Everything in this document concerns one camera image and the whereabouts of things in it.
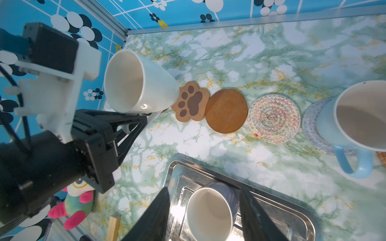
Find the light blue handled mug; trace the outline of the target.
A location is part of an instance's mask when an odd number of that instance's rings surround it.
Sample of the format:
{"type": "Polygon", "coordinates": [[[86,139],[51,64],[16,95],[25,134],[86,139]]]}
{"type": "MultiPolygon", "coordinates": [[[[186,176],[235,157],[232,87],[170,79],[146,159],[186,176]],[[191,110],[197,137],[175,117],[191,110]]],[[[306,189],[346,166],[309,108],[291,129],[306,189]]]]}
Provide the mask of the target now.
{"type": "Polygon", "coordinates": [[[341,169],[353,178],[373,171],[373,152],[386,150],[386,82],[347,88],[318,114],[317,131],[332,145],[341,169]]]}

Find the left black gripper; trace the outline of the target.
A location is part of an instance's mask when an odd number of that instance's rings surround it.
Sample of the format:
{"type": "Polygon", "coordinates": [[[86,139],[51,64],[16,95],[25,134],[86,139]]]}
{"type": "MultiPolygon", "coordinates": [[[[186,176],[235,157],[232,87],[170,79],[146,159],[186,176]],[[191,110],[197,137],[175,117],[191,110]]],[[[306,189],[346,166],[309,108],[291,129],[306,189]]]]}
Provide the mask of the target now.
{"type": "Polygon", "coordinates": [[[103,194],[114,184],[113,172],[121,166],[130,148],[147,125],[149,115],[79,109],[71,135],[84,156],[83,179],[103,194]]]}

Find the multicolour woven round coaster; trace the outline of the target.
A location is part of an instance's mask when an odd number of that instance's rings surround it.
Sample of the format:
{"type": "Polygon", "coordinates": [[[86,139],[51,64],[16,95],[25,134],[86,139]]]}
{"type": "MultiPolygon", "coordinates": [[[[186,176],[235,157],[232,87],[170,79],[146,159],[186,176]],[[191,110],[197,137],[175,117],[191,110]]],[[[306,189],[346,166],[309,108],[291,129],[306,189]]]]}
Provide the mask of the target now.
{"type": "Polygon", "coordinates": [[[247,122],[255,137],[279,145],[298,133],[301,114],[298,106],[286,96],[267,94],[251,105],[247,122]]]}

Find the cork paw print coaster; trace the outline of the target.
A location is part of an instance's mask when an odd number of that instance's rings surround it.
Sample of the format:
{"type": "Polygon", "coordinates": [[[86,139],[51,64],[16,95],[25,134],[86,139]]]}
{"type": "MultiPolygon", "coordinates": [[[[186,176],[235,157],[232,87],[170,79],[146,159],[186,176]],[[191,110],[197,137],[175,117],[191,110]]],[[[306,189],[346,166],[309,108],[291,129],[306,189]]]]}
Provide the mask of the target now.
{"type": "Polygon", "coordinates": [[[199,122],[205,117],[210,97],[207,89],[201,88],[195,81],[190,81],[184,87],[180,87],[179,99],[171,108],[175,111],[179,122],[186,123],[190,120],[199,122]]]}

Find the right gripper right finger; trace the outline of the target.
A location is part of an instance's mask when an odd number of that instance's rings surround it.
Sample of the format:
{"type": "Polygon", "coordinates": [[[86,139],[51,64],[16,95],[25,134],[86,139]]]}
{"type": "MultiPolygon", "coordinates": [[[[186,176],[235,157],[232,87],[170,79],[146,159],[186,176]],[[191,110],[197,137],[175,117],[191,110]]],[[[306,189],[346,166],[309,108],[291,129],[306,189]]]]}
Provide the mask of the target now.
{"type": "Polygon", "coordinates": [[[288,241],[245,186],[240,190],[239,206],[245,241],[288,241]]]}

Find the cream mug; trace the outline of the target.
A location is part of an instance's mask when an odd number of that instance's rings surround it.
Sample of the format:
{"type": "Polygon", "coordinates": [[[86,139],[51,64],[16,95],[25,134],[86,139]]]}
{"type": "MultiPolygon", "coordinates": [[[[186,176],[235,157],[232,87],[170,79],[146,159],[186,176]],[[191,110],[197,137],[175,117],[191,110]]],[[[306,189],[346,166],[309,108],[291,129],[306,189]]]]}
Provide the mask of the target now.
{"type": "Polygon", "coordinates": [[[104,86],[107,102],[119,113],[163,111],[180,96],[179,84],[168,71],[127,49],[110,59],[104,86]]]}

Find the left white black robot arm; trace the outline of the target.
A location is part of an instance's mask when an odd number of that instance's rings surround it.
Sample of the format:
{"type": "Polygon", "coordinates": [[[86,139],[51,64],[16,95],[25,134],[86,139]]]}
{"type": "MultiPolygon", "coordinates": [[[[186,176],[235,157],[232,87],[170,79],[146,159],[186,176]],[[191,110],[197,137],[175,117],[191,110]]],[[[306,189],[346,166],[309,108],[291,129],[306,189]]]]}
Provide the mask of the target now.
{"type": "Polygon", "coordinates": [[[64,144],[49,131],[1,144],[1,234],[45,208],[52,196],[78,179],[105,193],[147,116],[79,109],[64,144]]]}

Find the tan wicker round coaster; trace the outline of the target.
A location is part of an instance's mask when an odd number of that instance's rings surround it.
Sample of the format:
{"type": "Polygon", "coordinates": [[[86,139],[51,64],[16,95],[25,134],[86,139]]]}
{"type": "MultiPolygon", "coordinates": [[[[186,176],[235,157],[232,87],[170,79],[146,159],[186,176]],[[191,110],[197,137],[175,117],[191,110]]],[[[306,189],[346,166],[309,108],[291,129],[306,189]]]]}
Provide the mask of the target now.
{"type": "Polygon", "coordinates": [[[377,156],[381,163],[386,167],[386,152],[377,152],[377,156]]]}

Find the brown wooden round coaster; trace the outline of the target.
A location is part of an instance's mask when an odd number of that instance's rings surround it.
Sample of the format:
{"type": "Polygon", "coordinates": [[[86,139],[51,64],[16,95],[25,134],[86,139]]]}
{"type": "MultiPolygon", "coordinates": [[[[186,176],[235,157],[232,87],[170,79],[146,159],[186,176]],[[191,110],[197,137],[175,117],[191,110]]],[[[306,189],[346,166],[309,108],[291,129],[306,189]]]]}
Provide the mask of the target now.
{"type": "Polygon", "coordinates": [[[245,123],[248,106],[245,97],[236,89],[222,89],[212,95],[207,103],[205,117],[216,132],[230,134],[245,123]]]}

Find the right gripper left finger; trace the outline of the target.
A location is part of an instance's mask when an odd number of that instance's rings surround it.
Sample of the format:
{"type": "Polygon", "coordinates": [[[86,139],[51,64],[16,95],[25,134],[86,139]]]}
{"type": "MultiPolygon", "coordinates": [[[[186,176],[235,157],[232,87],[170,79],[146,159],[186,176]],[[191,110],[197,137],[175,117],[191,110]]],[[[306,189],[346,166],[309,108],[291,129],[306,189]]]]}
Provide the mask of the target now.
{"type": "Polygon", "coordinates": [[[170,211],[167,187],[160,190],[148,209],[122,238],[123,241],[164,241],[170,211]]]}

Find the grey woven round coaster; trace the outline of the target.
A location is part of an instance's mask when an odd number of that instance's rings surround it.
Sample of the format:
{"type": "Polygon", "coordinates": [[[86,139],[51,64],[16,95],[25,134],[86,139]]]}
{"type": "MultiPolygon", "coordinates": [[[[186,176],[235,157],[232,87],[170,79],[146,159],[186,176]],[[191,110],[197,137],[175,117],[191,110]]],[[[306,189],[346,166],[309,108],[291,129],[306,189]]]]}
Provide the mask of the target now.
{"type": "Polygon", "coordinates": [[[326,98],[319,100],[310,105],[305,111],[302,118],[302,130],[305,138],[319,151],[326,155],[334,156],[332,145],[325,141],[317,131],[317,117],[324,106],[333,100],[333,98],[326,98]]]}

